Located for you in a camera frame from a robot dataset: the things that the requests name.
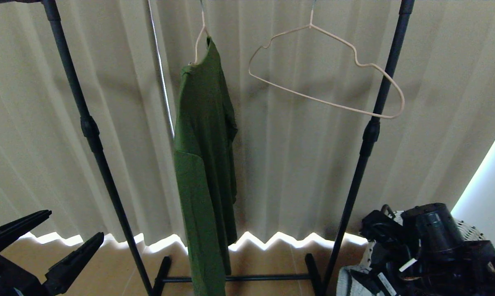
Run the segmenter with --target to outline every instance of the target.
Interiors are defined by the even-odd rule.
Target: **beige curtain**
[[[87,103],[135,234],[147,243],[183,223],[164,93],[176,120],[182,66],[201,28],[197,0],[58,2]],[[369,118],[334,109],[247,74],[269,37],[306,24],[309,0],[205,1],[239,134],[235,166],[240,233],[333,239]],[[318,1],[315,24],[354,43],[362,62],[384,66],[399,2]],[[204,43],[200,52],[204,53]],[[156,63],[159,49],[164,77]],[[371,110],[380,74],[358,69],[349,49],[317,32],[275,41],[253,62],[272,82]],[[403,115],[383,120],[350,231],[382,204],[452,207],[495,139],[495,2],[416,2],[395,74]],[[390,92],[386,114],[396,112]],[[0,5],[0,224],[54,211],[37,234],[96,231],[123,240],[82,137],[43,7]]]

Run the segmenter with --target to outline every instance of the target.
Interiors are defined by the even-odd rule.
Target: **green garment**
[[[237,240],[233,203],[236,135],[220,55],[207,38],[200,64],[182,69],[174,165],[197,296],[224,296],[231,273],[227,246]]]

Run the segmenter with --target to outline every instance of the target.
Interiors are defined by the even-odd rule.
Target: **tile floor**
[[[35,274],[43,282],[48,268],[77,247],[68,247],[59,240],[39,244],[32,238],[25,238],[9,246],[1,255]],[[347,241],[343,243],[328,295],[335,295],[339,268],[358,264],[364,248],[365,246]],[[178,243],[156,253],[148,252],[144,243],[138,244],[138,249],[142,253],[144,265],[152,282],[157,275],[161,259],[166,255],[170,255],[173,261],[169,275],[187,276],[190,273],[187,254]],[[234,275],[305,273],[307,268],[304,256],[312,253],[319,272],[324,274],[330,251],[331,249],[315,242],[296,249],[282,240],[262,251],[248,241],[238,251],[231,252],[230,256]],[[313,289],[309,281],[228,282],[226,293],[228,296],[313,296]],[[118,247],[113,240],[109,240],[109,243],[97,251],[65,295],[145,296],[146,292],[129,249]],[[192,286],[190,283],[169,283],[165,285],[163,295],[191,296]]]

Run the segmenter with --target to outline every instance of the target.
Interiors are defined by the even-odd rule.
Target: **clothes hanger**
[[[200,0],[200,5],[202,6],[202,29],[200,30],[200,34],[198,34],[198,37],[196,39],[196,45],[194,46],[194,64],[198,62],[198,43],[200,42],[200,39],[202,38],[202,34],[205,31],[207,34],[207,37],[209,36],[209,31],[207,30],[207,26],[205,25],[205,14],[204,14],[204,2],[203,0]]]
[[[268,84],[270,84],[272,86],[276,86],[277,88],[280,88],[282,90],[286,90],[286,91],[291,92],[291,93],[294,93],[296,95],[305,97],[306,99],[312,99],[314,101],[317,101],[317,102],[320,102],[320,103],[324,103],[324,104],[327,104],[327,105],[330,105],[330,106],[334,106],[334,107],[346,109],[346,110],[349,110],[349,111],[354,111],[354,112],[366,114],[366,115],[369,115],[369,116],[376,116],[376,117],[379,117],[379,118],[385,118],[385,119],[392,119],[392,118],[396,118],[397,116],[401,115],[401,113],[403,112],[403,110],[405,108],[405,96],[404,96],[403,91],[401,90],[401,88],[390,77],[390,75],[388,75],[388,73],[386,73],[381,67],[379,67],[379,66],[377,66],[377,65],[375,65],[373,63],[370,63],[370,64],[361,64],[361,63],[359,63],[359,61],[357,59],[357,50],[355,49],[355,46],[353,44],[349,43],[348,41],[346,41],[346,40],[344,40],[344,39],[342,39],[342,38],[340,38],[340,37],[338,37],[338,36],[336,36],[334,34],[331,34],[330,32],[328,32],[328,31],[326,31],[326,30],[324,30],[322,28],[319,28],[319,27],[315,26],[313,24],[313,9],[315,8],[315,2],[317,2],[317,0],[314,0],[313,1],[313,5],[311,6],[311,15],[309,17],[309,24],[307,24],[305,26],[302,26],[302,27],[294,28],[292,30],[281,32],[281,33],[279,33],[279,34],[277,34],[275,36],[272,36],[271,39],[269,40],[268,45],[266,45],[266,46],[261,45],[258,49],[256,49],[255,53],[253,53],[253,56],[251,56],[251,59],[249,60],[249,67],[248,67],[249,75],[255,77],[258,80],[261,80],[263,82],[266,82],[266,83],[268,83]],[[364,110],[360,110],[360,109],[355,109],[355,108],[347,107],[347,106],[344,106],[344,105],[330,103],[330,102],[327,102],[327,101],[323,101],[321,99],[314,98],[312,96],[301,94],[301,93],[296,92],[294,90],[289,90],[288,88],[285,88],[283,86],[279,86],[276,83],[270,82],[270,81],[268,81],[266,79],[263,79],[261,77],[258,77],[257,75],[254,75],[253,73],[251,73],[251,62],[253,61],[253,58],[256,56],[256,54],[260,51],[260,49],[262,49],[262,48],[263,49],[268,49],[271,46],[271,43],[272,43],[273,39],[275,39],[277,37],[280,37],[280,36],[283,36],[283,35],[286,35],[286,34],[289,34],[289,33],[292,33],[292,32],[297,32],[297,31],[300,31],[300,30],[304,30],[304,29],[318,30],[319,32],[322,32],[322,34],[327,35],[329,37],[332,37],[332,38],[336,39],[337,41],[340,41],[340,42],[344,43],[347,47],[349,47],[349,48],[351,48],[353,50],[353,53],[354,53],[354,62],[355,62],[355,64],[357,66],[359,66],[361,68],[373,67],[377,71],[379,71],[384,77],[386,77],[386,79],[388,79],[391,82],[391,84],[394,86],[394,88],[399,93],[399,96],[400,96],[400,99],[401,99],[401,106],[400,106],[399,112],[397,114],[394,114],[393,116],[385,116],[385,115],[382,115],[382,114],[377,114],[377,113],[368,112],[368,111],[364,111]]]

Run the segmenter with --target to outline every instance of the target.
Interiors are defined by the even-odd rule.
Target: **black clothes rack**
[[[161,266],[159,268],[158,275],[155,279],[154,287],[150,284],[150,281],[147,276],[147,272],[145,270],[145,266],[143,265],[143,261],[140,258],[140,253],[136,247],[136,244],[131,243],[134,242],[132,230],[129,225],[129,221],[127,220],[127,215],[125,214],[125,210],[123,209],[123,205],[121,203],[121,199],[119,197],[118,191],[116,189],[116,184],[114,183],[114,179],[112,178],[112,173],[110,171],[110,168],[108,167],[105,154],[103,153],[103,146],[101,144],[101,140],[99,139],[99,129],[97,128],[97,124],[95,120],[88,112],[88,107],[86,105],[85,98],[83,96],[83,92],[81,90],[81,86],[78,80],[78,76],[74,68],[74,63],[72,62],[69,47],[67,45],[67,40],[65,39],[65,34],[63,32],[63,27],[61,25],[61,18],[58,11],[58,6],[56,5],[55,0],[0,0],[0,3],[14,2],[14,1],[42,2],[44,6],[48,21],[50,22],[50,26],[52,28],[52,33],[54,35],[56,45],[58,47],[58,52],[61,57],[61,62],[63,63],[63,68],[65,69],[65,73],[69,81],[71,92],[74,96],[74,101],[80,113],[80,123],[81,123],[81,129],[83,131],[83,135],[84,137],[87,138],[90,149],[94,154],[97,165],[99,167],[99,171],[101,173],[101,176],[103,177],[103,181],[108,190],[108,194],[112,201],[112,205],[114,206],[114,210],[117,214],[118,220],[120,221],[121,228],[123,229],[123,234],[127,239],[127,242],[129,244],[129,249],[132,253],[132,256],[134,257],[137,270],[140,273],[147,294],[149,296],[160,296],[161,293],[163,292],[163,287],[165,286],[166,283],[190,282],[191,281],[190,277],[167,277],[172,261],[170,257],[164,257],[163,261],[161,261]],[[386,69],[385,69],[386,73],[388,73],[391,77],[393,77],[394,75],[394,71],[397,66],[397,61],[399,60],[399,54],[401,51],[401,47],[403,45],[406,28],[408,26],[408,20],[413,9],[413,2],[414,0],[401,1],[400,10],[399,10],[399,19],[397,22],[397,27],[395,29],[394,39],[392,41],[390,54],[388,56],[388,62],[386,63]],[[384,109],[384,104],[386,103],[386,98],[388,96],[389,88],[390,88],[390,81],[388,81],[388,79],[386,78],[383,78],[381,82],[381,86],[379,88],[379,93],[377,95],[377,101],[375,102],[375,108],[373,109],[374,113],[377,114],[382,113]],[[337,232],[337,237],[334,242],[332,254],[330,255],[328,267],[326,269],[326,273],[324,276],[324,281],[321,281],[321,277],[318,272],[315,259],[311,254],[306,254],[305,256],[305,262],[308,269],[308,273],[237,275],[237,276],[226,277],[226,281],[234,282],[234,281],[309,280],[311,281],[311,284],[313,286],[313,291],[315,292],[315,296],[325,296],[328,288],[329,280],[333,274],[333,269],[337,260],[338,253],[341,249],[343,235],[345,233],[346,227],[348,226],[348,221],[351,216],[351,211],[353,209],[355,200],[357,198],[358,189],[360,187],[360,183],[364,175],[364,170],[366,168],[368,158],[371,155],[373,145],[375,144],[375,142],[379,137],[379,129],[380,129],[379,119],[380,118],[373,116],[369,121],[368,125],[366,126],[366,128],[364,129],[359,160],[357,163],[357,167],[355,169],[353,180],[351,182],[348,198],[344,206],[343,215],[341,217],[341,222],[339,224],[339,229]]]

